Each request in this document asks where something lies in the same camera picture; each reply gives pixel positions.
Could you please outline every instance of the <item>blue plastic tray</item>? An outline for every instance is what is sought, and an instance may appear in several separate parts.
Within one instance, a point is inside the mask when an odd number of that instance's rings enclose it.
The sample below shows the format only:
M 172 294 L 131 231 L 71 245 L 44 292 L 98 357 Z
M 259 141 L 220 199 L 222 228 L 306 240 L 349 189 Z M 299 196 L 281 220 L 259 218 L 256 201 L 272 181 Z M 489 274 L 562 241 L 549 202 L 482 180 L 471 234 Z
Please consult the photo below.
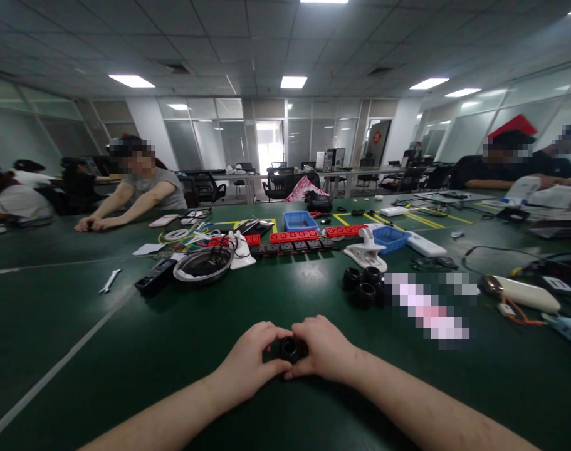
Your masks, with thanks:
M 318 224 L 308 212 L 285 212 L 283 213 L 286 232 L 295 232 L 298 230 L 318 230 Z
M 373 231 L 375 244 L 385 246 L 385 249 L 379 251 L 380 255 L 389 254 L 390 252 L 402 249 L 406 242 L 409 240 L 411 234 L 408 232 L 400 231 L 389 225 L 385 225 Z

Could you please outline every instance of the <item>air vent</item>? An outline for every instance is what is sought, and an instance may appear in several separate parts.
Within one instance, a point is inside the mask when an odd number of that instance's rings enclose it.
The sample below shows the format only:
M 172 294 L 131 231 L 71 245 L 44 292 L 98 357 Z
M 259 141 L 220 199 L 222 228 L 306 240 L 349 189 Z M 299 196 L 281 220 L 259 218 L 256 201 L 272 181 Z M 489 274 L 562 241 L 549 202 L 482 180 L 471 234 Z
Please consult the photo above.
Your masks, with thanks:
M 189 75 L 191 73 L 180 61 L 157 61 L 156 64 L 169 74 Z
M 375 68 L 367 76 L 384 76 L 390 73 L 393 68 Z

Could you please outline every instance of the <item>desk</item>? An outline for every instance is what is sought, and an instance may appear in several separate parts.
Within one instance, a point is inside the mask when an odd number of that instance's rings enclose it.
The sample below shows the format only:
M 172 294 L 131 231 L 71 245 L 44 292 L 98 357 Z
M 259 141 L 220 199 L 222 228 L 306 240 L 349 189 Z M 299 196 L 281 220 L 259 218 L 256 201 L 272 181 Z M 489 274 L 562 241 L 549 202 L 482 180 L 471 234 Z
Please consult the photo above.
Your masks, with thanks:
M 402 168 L 400 166 L 383 166 L 383 167 L 374 167 L 374 168 L 360 168 L 357 170 L 349 170 L 349 171 L 319 172 L 318 174 L 321 177 L 335 177 L 335 182 L 333 183 L 333 189 L 331 189 L 331 182 L 329 182 L 327 179 L 327 184 L 328 184 L 327 192 L 329 192 L 334 199 L 337 198 L 338 194 L 338 185 L 339 185 L 338 177 L 346 177 L 348 179 L 348 184 L 346 185 L 344 198 L 347 199 L 350 197 L 350 193 L 352 192 L 352 184 L 359 175 L 399 174 L 404 171 L 406 171 L 406 168 Z
M 369 210 L 392 199 L 338 199 L 334 204 Z M 255 215 L 275 218 L 282 230 L 283 211 L 303 208 L 302 203 L 227 205 L 213 210 L 212 221 Z M 355 345 L 536 446 L 571 450 L 571 344 L 558 333 L 504 320 L 496 302 L 485 296 L 476 304 L 448 296 L 441 301 L 469 321 L 471 338 L 458 342 L 458 349 L 439 350 L 400 309 L 351 307 L 338 281 L 354 263 L 341 252 L 265 259 L 231 271 L 215 285 L 190 289 L 174 283 L 146 302 L 132 284 L 155 261 L 131 253 L 157 241 L 159 230 L 147 224 L 158 216 L 147 215 L 103 234 L 77 234 L 72 231 L 76 219 L 64 217 L 48 227 L 0 235 L 0 269 L 20 268 L 0 274 L 0 418 L 87 331 L 107 320 L 0 433 L 0 450 L 75 449 L 214 370 L 253 323 L 270 320 L 289 327 L 317 314 L 328 317 Z M 338 217 L 349 224 L 369 221 Z M 457 262 L 480 244 L 541 255 L 571 250 L 571 241 L 537 239 L 497 219 L 480 222 L 478 213 L 458 212 L 455 217 L 425 217 L 435 225 L 413 216 L 392 219 L 446 247 Z M 459 228 L 465 237 L 455 241 L 450 233 Z M 385 260 L 389 272 L 408 272 L 414 257 L 405 247 Z M 477 250 L 468 266 L 505 275 L 529 261 L 511 252 Z M 112 290 L 99 296 L 117 268 L 123 271 Z M 418 274 L 417 281 L 436 288 L 429 273 Z M 188 450 L 238 445 L 274 450 L 412 448 L 364 398 L 312 377 L 269 382 L 250 402 L 203 431 Z

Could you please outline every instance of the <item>wrench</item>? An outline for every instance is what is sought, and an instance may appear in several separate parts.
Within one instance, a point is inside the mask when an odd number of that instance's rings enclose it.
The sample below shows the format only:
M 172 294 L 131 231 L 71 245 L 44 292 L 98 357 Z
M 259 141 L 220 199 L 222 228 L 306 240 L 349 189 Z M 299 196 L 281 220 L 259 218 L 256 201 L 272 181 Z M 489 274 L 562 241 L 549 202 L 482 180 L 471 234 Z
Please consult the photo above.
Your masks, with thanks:
M 105 285 L 103 286 L 103 288 L 101 288 L 101 290 L 99 290 L 99 294 L 103 293 L 109 293 L 110 292 L 110 286 L 112 285 L 112 283 L 114 282 L 114 279 L 116 278 L 116 276 L 118 276 L 118 273 L 122 271 L 121 269 L 117 269 L 115 271 L 112 271 L 112 275 L 110 276 L 110 278 L 108 279 L 108 281 L 105 283 Z

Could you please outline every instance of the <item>phone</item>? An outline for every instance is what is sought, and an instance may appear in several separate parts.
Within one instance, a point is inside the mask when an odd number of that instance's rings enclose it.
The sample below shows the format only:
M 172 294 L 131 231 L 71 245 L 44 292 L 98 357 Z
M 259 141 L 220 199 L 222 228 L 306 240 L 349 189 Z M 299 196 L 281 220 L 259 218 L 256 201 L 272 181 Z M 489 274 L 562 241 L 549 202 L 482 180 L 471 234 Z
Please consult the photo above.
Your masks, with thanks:
M 177 219 L 179 215 L 164 215 L 160 219 L 153 221 L 149 224 L 149 227 L 164 227 L 170 224 L 172 221 Z

